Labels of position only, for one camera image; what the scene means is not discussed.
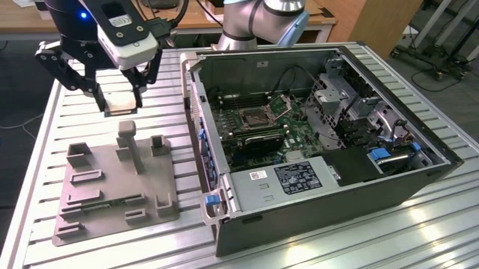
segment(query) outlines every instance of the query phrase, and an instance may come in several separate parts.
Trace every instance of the green circuit board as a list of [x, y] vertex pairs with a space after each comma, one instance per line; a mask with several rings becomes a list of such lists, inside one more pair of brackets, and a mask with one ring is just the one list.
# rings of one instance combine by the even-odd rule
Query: green circuit board
[[[324, 151], [316, 131], [305, 118], [301, 101], [289, 99], [289, 110], [285, 98], [289, 96], [273, 96], [266, 106], [213, 110], [231, 171], [285, 163], [286, 154], [292, 151], [301, 151], [305, 158]], [[281, 149], [269, 153], [243, 152], [247, 139], [276, 135], [285, 137]]]

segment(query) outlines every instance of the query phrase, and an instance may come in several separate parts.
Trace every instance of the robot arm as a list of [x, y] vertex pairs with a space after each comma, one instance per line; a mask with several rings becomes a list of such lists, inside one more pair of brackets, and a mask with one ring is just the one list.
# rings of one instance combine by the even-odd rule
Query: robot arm
[[[158, 41], [170, 36], [186, 14], [186, 0], [177, 19], [145, 21], [131, 0], [46, 0], [61, 32], [61, 42], [41, 43], [37, 58], [69, 90], [82, 89], [95, 98], [107, 115], [133, 113], [143, 106], [146, 85], [157, 82], [162, 49]], [[85, 64], [85, 75], [67, 59]], [[145, 62], [141, 72], [137, 66]], [[134, 100], [109, 105], [97, 83], [97, 70], [118, 68], [133, 84]]]
[[255, 49], [257, 37], [290, 47], [309, 23], [306, 0], [225, 0], [218, 50]]

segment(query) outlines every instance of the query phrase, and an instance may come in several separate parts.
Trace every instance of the wooden desk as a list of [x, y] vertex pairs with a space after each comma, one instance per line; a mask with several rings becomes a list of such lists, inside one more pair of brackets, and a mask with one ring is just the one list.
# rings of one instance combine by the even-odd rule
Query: wooden desk
[[[151, 17], [150, 9], [142, 6]], [[174, 18], [179, 9], [157, 13], [162, 18]], [[321, 31], [317, 42], [326, 42], [337, 19], [324, 15], [310, 17], [308, 30]], [[217, 23], [211, 23], [195, 0], [190, 0], [187, 14], [177, 28], [179, 34], [222, 33]], [[0, 0], [0, 40], [57, 39], [58, 30], [53, 20], [43, 20], [35, 7], [21, 8], [13, 0]]]

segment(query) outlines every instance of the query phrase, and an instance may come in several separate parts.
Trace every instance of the power supply label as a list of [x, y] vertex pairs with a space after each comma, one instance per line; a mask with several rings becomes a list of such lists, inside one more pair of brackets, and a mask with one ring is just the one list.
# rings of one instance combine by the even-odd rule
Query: power supply label
[[324, 186], [309, 161], [277, 167], [276, 172], [286, 194], [296, 194]]

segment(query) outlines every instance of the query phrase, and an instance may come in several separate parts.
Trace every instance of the aluminum table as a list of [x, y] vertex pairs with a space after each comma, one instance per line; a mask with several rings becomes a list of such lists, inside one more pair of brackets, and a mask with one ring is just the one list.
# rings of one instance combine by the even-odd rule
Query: aluminum table
[[[201, 218], [201, 184], [182, 100], [181, 54], [163, 54], [159, 80], [137, 115], [105, 118], [94, 99], [58, 82], [35, 144], [0, 268], [473, 268], [479, 266], [479, 145], [369, 47], [342, 43], [465, 159], [464, 166], [401, 206], [328, 228], [215, 257]], [[131, 88], [117, 70], [99, 72], [105, 92]], [[181, 218], [55, 247], [51, 237], [70, 143], [115, 143], [118, 122], [134, 119], [137, 139], [165, 134], [174, 148]]]

